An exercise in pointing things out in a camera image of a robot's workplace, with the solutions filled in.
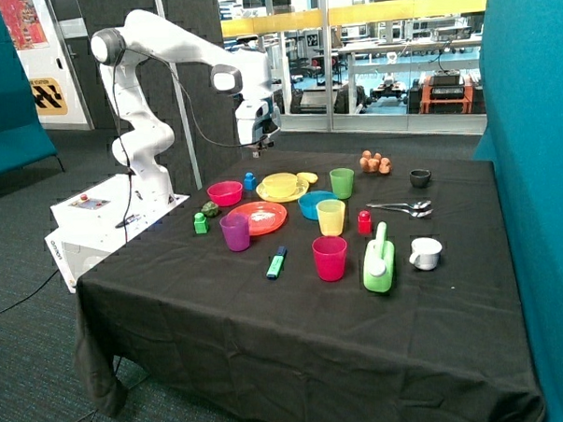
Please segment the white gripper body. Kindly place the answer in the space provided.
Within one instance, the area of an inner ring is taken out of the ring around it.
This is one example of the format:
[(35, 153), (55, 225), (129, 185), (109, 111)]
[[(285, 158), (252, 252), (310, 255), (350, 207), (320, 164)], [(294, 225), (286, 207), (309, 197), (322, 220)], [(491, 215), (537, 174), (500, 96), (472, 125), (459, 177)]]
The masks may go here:
[(253, 146), (281, 130), (281, 115), (272, 97), (246, 99), (235, 111), (239, 144)]

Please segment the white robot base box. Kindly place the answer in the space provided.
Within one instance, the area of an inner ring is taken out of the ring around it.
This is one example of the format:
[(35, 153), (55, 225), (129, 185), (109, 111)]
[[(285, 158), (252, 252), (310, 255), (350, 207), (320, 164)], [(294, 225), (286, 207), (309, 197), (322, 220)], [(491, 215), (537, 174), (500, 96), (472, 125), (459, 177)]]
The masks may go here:
[(84, 273), (188, 198), (119, 174), (52, 206), (57, 229), (46, 243), (68, 290), (74, 293)]

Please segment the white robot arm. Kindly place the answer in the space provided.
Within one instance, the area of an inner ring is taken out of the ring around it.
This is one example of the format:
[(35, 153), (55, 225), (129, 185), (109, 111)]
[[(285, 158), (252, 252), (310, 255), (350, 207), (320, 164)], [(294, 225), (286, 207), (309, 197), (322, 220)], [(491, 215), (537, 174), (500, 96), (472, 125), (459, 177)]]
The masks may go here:
[(258, 49), (245, 46), (229, 51), (138, 9), (127, 15), (123, 26), (96, 32), (91, 51), (112, 107), (132, 126), (114, 142), (112, 151), (133, 172), (142, 203), (150, 208), (165, 208), (175, 200), (170, 175), (155, 160), (173, 144), (175, 133), (148, 106), (136, 77), (136, 67), (144, 60), (210, 65), (213, 88), (243, 98), (235, 111), (240, 145), (258, 147), (280, 130), (270, 61)]

